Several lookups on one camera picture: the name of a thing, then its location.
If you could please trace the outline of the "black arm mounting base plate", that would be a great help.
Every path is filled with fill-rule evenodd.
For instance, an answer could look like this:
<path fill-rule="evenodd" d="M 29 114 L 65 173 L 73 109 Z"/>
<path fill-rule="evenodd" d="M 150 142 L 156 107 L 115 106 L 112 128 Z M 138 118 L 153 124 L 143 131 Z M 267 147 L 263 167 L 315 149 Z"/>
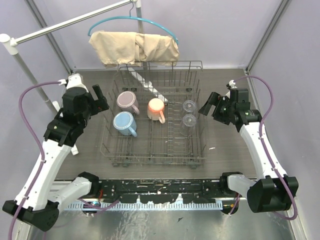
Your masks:
<path fill-rule="evenodd" d="M 183 204 L 214 203 L 219 198 L 235 198 L 236 192 L 228 190 L 218 179 L 104 179 L 97 189 L 80 199 L 101 198 L 104 203 L 119 200 L 124 204 L 175 203 L 182 197 Z"/>

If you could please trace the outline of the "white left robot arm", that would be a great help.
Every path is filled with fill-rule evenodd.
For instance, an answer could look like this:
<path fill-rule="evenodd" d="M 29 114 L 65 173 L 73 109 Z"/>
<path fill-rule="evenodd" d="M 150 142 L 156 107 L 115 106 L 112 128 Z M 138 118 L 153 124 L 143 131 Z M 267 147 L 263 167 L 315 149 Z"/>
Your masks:
<path fill-rule="evenodd" d="M 5 201 L 2 207 L 14 220 L 47 232 L 73 201 L 99 195 L 99 178 L 88 172 L 80 173 L 69 185 L 50 194 L 62 163 L 91 117 L 109 109 L 100 86 L 96 84 L 92 88 L 97 99 L 82 86 L 70 87 L 62 95 L 62 108 L 47 125 L 43 142 L 37 143 L 40 155 L 25 186 L 15 199 Z"/>

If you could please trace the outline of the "blue ceramic mug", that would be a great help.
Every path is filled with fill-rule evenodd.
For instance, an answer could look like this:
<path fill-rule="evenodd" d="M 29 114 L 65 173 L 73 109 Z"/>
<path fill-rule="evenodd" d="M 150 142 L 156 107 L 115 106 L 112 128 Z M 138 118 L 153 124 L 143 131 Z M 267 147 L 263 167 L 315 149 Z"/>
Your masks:
<path fill-rule="evenodd" d="M 133 114 L 128 111 L 119 112 L 114 117 L 112 124 L 124 136 L 138 136 L 136 121 Z"/>

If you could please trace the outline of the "clear faceted glass cup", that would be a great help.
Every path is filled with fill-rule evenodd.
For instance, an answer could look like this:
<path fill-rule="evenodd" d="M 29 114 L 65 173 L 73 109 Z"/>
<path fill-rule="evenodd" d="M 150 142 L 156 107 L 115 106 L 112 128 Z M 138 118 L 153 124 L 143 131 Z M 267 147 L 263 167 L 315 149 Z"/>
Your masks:
<path fill-rule="evenodd" d="M 197 104 L 192 101 L 192 100 L 186 100 L 183 104 L 182 104 L 182 110 L 184 112 L 184 114 L 191 114 L 191 115 L 195 115 L 197 113 Z"/>

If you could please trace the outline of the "lilac ceramic mug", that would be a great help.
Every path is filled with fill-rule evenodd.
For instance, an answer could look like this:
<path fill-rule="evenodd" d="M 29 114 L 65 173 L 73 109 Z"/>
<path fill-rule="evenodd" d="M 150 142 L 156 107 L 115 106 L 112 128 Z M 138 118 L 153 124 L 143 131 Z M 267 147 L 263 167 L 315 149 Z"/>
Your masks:
<path fill-rule="evenodd" d="M 116 99 L 116 104 L 122 111 L 127 111 L 136 115 L 140 114 L 138 99 L 132 91 L 120 93 Z"/>

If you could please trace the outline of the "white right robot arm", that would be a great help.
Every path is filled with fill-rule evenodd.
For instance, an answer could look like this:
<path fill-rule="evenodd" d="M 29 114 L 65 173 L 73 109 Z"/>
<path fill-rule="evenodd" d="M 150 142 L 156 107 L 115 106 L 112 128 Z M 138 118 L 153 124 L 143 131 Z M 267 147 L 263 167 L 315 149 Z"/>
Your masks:
<path fill-rule="evenodd" d="M 212 92 L 198 111 L 206 116 L 214 107 L 212 117 L 225 124 L 233 124 L 243 138 L 256 171 L 256 180 L 240 172 L 224 172 L 219 179 L 219 191 L 225 197 L 234 193 L 247 199 L 254 213 L 280 212 L 291 208 L 299 183 L 282 168 L 262 125 L 261 113 L 251 108 L 246 88 L 231 88 L 227 95 Z"/>

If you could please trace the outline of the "pink ceramic mug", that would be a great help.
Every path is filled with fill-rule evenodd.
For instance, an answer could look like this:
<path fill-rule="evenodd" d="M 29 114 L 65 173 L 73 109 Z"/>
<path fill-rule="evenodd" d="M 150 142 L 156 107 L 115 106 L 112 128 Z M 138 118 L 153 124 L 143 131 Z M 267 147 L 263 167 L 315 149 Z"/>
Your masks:
<path fill-rule="evenodd" d="M 147 116 L 150 120 L 159 121 L 161 124 L 166 122 L 165 116 L 165 104 L 159 98 L 153 98 L 147 105 Z"/>

